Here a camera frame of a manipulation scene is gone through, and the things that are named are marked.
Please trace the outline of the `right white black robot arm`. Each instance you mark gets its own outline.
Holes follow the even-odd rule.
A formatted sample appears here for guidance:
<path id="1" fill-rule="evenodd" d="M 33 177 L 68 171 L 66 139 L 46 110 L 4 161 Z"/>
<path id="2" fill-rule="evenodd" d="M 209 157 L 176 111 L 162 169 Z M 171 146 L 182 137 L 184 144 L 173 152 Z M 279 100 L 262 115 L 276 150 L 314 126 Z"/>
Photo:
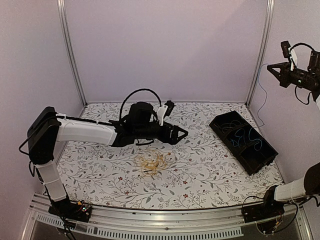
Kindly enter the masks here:
<path id="1" fill-rule="evenodd" d="M 299 69 L 290 49 L 283 54 L 287 62 L 269 64 L 267 70 L 286 88 L 293 84 L 312 94 L 313 101 L 320 103 L 320 53 L 312 50 L 307 70 Z M 258 213 L 269 218 L 278 210 L 278 204 L 298 201 L 301 205 L 320 194 L 320 164 L 311 166 L 303 177 L 284 185 L 270 187 L 263 197 Z"/>

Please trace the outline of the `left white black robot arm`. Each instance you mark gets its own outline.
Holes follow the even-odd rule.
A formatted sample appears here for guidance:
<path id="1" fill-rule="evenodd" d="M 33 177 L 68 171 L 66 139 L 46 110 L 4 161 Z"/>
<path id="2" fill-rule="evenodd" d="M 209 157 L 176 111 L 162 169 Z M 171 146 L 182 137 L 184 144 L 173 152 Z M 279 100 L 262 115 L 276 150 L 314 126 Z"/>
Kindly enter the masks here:
<path id="1" fill-rule="evenodd" d="M 57 142 L 100 143 L 119 148 L 132 145 L 136 140 L 146 140 L 148 144 L 159 140 L 176 145 L 188 135 L 188 131 L 165 122 L 174 106 L 169 100 L 154 110 L 151 104 L 139 101 L 130 106 L 127 115 L 109 122 L 70 117 L 58 114 L 54 107 L 46 107 L 28 129 L 22 145 L 28 146 L 25 155 L 55 202 L 55 209 L 63 217 L 70 217 L 75 211 L 53 162 Z"/>

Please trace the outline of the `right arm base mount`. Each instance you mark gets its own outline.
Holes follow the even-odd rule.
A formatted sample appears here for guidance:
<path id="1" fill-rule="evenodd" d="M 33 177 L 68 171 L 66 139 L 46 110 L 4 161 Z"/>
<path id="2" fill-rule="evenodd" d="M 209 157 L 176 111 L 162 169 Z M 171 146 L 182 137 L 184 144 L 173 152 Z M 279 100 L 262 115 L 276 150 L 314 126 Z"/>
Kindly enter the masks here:
<path id="1" fill-rule="evenodd" d="M 284 203 L 277 201 L 263 201 L 259 204 L 245 205 L 247 197 L 241 206 L 241 213 L 245 223 L 257 223 L 257 229 L 264 235 L 273 234 L 282 222 Z"/>

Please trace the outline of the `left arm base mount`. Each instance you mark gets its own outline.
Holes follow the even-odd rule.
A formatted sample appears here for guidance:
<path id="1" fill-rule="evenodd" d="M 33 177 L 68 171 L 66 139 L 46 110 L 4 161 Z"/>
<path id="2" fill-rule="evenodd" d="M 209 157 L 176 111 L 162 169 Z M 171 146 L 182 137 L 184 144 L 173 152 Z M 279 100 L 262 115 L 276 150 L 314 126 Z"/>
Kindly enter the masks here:
<path id="1" fill-rule="evenodd" d="M 64 219 L 88 223 L 92 214 L 92 204 L 83 200 L 75 202 L 65 198 L 60 201 L 51 201 L 48 212 Z"/>

